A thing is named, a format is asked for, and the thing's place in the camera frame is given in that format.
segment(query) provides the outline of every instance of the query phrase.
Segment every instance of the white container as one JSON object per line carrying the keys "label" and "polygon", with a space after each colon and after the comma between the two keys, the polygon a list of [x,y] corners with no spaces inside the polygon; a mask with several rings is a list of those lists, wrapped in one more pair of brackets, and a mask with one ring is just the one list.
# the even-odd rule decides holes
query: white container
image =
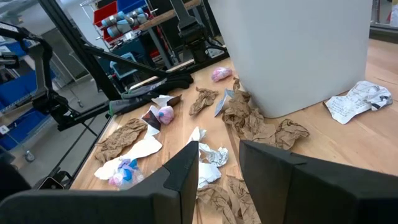
{"label": "white container", "polygon": [[276,118],[364,80],[371,0],[209,0],[241,79]]}

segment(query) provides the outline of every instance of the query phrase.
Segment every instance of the white paper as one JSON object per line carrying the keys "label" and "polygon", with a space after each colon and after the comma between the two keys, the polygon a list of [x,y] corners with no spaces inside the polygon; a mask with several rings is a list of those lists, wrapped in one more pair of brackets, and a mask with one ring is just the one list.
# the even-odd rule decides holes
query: white paper
{"label": "white paper", "polygon": [[[156,119],[153,119],[152,121],[146,121],[143,119],[143,117],[147,114],[150,113],[150,111],[154,114]],[[148,125],[147,132],[144,136],[144,139],[150,138],[154,136],[155,134],[160,133],[160,121],[159,121],[159,110],[155,106],[150,106],[149,110],[141,116],[141,120],[145,122]]]}
{"label": "white paper", "polygon": [[221,173],[214,164],[199,162],[198,189],[214,182],[221,177]]}
{"label": "white paper", "polygon": [[118,172],[118,167],[124,159],[138,159],[149,156],[155,152],[158,152],[162,148],[162,144],[154,137],[148,137],[135,143],[132,148],[123,156],[114,158],[108,162],[105,162],[103,167],[100,167],[94,175],[101,180],[108,180],[115,173]]}
{"label": "white paper", "polygon": [[172,98],[175,98],[175,96],[160,95],[158,98],[152,99],[152,101],[162,108],[167,106],[167,102]]}
{"label": "white paper", "polygon": [[206,130],[199,129],[199,127],[195,127],[195,129],[192,131],[191,136],[189,136],[187,144],[190,143],[191,141],[201,141],[205,136],[206,136]]}
{"label": "white paper", "polygon": [[346,124],[355,115],[374,111],[392,103],[391,93],[383,86],[360,81],[345,96],[333,96],[325,104],[333,119]]}
{"label": "white paper", "polygon": [[199,150],[206,154],[206,159],[209,163],[217,167],[225,165],[228,160],[227,148],[220,147],[217,151],[214,151],[207,144],[199,143]]}

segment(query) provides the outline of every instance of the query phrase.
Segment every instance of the pink object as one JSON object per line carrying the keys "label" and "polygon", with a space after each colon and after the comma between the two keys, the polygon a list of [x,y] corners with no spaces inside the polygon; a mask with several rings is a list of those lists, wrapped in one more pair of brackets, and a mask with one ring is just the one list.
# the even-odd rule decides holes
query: pink object
{"label": "pink object", "polygon": [[161,123],[170,124],[174,119],[174,110],[171,106],[164,106],[159,110],[159,120]]}
{"label": "pink object", "polygon": [[211,79],[213,82],[218,82],[230,75],[232,75],[232,69],[219,67],[214,70],[213,74],[211,75]]}

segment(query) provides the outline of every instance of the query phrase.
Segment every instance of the wheel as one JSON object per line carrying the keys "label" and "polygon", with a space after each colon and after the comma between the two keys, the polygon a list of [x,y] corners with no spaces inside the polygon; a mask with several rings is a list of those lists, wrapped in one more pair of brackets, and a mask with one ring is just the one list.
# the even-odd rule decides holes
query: wheel
{"label": "wheel", "polygon": [[35,156],[31,152],[26,151],[25,160],[28,162],[33,162],[35,160]]}

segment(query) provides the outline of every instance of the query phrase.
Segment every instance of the torn paper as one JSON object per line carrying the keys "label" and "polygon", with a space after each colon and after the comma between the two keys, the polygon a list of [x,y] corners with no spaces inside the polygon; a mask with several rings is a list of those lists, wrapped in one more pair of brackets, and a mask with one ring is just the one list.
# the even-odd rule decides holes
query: torn paper
{"label": "torn paper", "polygon": [[199,162],[198,189],[214,182],[221,177],[221,173],[214,164]]}
{"label": "torn paper", "polygon": [[376,111],[392,103],[387,88],[368,81],[359,81],[345,96],[333,96],[325,105],[331,117],[341,124],[348,123],[355,115],[372,109]]}
{"label": "torn paper", "polygon": [[227,89],[224,90],[224,97],[220,100],[220,102],[217,103],[216,113],[214,116],[217,116],[220,113],[220,111],[223,109],[227,96],[232,98],[234,96],[234,91]]}
{"label": "torn paper", "polygon": [[119,156],[111,161],[105,162],[94,175],[101,180],[108,180],[118,171],[120,163],[125,159],[142,158],[158,152],[162,148],[162,144],[158,142],[153,136],[148,137],[135,143],[132,148],[123,156]]}
{"label": "torn paper", "polygon": [[232,203],[229,198],[228,192],[214,184],[207,185],[206,187],[199,189],[197,197],[204,204],[210,205],[216,211],[223,214],[223,224],[237,224],[234,213],[231,209]]}
{"label": "torn paper", "polygon": [[254,206],[248,187],[243,180],[233,176],[228,177],[228,186],[232,193],[237,196],[241,207],[241,215],[244,223],[261,224],[259,214]]}
{"label": "torn paper", "polygon": [[161,108],[165,106],[174,106],[179,103],[181,100],[181,95],[179,96],[167,96],[167,95],[160,95],[158,98],[152,99],[154,103],[159,105]]}
{"label": "torn paper", "polygon": [[303,126],[291,119],[284,119],[275,133],[275,146],[281,149],[290,149],[298,138],[307,138],[310,135]]}
{"label": "torn paper", "polygon": [[214,99],[218,95],[218,91],[208,90],[206,88],[196,88],[199,92],[198,99],[191,105],[189,109],[189,115],[195,115],[199,113],[203,108],[210,106],[214,103]]}
{"label": "torn paper", "polygon": [[278,129],[273,124],[266,124],[259,109],[248,105],[250,94],[239,90],[239,87],[239,79],[235,78],[234,95],[222,119],[231,125],[240,139],[290,149],[297,138],[310,135],[303,126],[289,119],[283,121]]}
{"label": "torn paper", "polygon": [[206,130],[199,129],[199,127],[195,127],[195,129],[192,131],[191,136],[189,136],[187,144],[190,143],[191,141],[200,142],[205,136],[206,136]]}
{"label": "torn paper", "polygon": [[117,157],[124,147],[131,145],[147,127],[137,118],[130,119],[121,128],[115,130],[108,138],[97,144],[95,158],[102,163]]}
{"label": "torn paper", "polygon": [[[189,137],[187,144],[191,141],[201,141],[206,135],[206,130],[195,127],[191,136]],[[204,187],[209,183],[219,179],[221,173],[217,167],[226,164],[228,160],[228,150],[224,147],[220,147],[218,151],[211,150],[208,145],[199,143],[199,157],[201,156],[200,151],[206,154],[206,159],[210,163],[199,162],[199,180],[198,188]]]}
{"label": "torn paper", "polygon": [[275,144],[275,126],[264,122],[264,117],[260,114],[258,108],[252,110],[250,115],[244,119],[244,126],[241,131],[247,140],[271,146]]}
{"label": "torn paper", "polygon": [[206,160],[209,163],[217,167],[225,165],[228,160],[228,150],[225,147],[220,147],[217,151],[214,151],[207,144],[199,143],[199,150],[206,154]]}
{"label": "torn paper", "polygon": [[149,110],[141,116],[141,119],[148,124],[148,130],[144,138],[149,138],[160,132],[161,123],[158,115],[159,110],[155,106],[150,106]]}

